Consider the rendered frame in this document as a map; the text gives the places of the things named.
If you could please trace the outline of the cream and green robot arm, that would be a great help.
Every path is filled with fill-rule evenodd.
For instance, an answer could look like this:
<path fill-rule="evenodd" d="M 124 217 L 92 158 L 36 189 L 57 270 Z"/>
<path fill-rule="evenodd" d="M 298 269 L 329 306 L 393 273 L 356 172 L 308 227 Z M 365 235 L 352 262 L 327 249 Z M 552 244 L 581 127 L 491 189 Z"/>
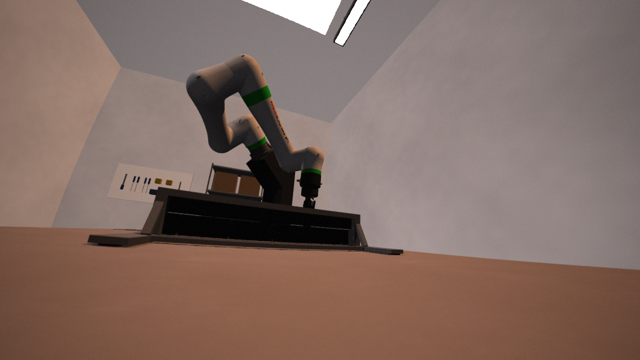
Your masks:
<path fill-rule="evenodd" d="M 282 126 L 265 76 L 253 57 L 239 54 L 194 71 L 186 80 L 186 91 L 204 122 L 211 150 L 227 153 L 244 144 L 253 161 L 273 150 L 283 171 L 301 171 L 301 178 L 296 180 L 301 187 L 321 187 L 322 150 L 317 146 L 294 149 Z M 252 115 L 245 114 L 227 123 L 225 100 L 237 92 Z"/>

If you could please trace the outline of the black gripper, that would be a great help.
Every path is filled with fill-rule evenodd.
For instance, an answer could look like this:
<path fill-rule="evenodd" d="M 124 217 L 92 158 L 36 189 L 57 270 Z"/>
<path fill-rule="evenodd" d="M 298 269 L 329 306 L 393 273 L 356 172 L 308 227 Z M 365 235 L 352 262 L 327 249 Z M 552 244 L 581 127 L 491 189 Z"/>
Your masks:
<path fill-rule="evenodd" d="M 316 201 L 314 198 L 318 197 L 319 189 L 313 186 L 304 186 L 301 188 L 301 196 L 305 197 L 302 204 L 303 208 L 314 208 Z"/>

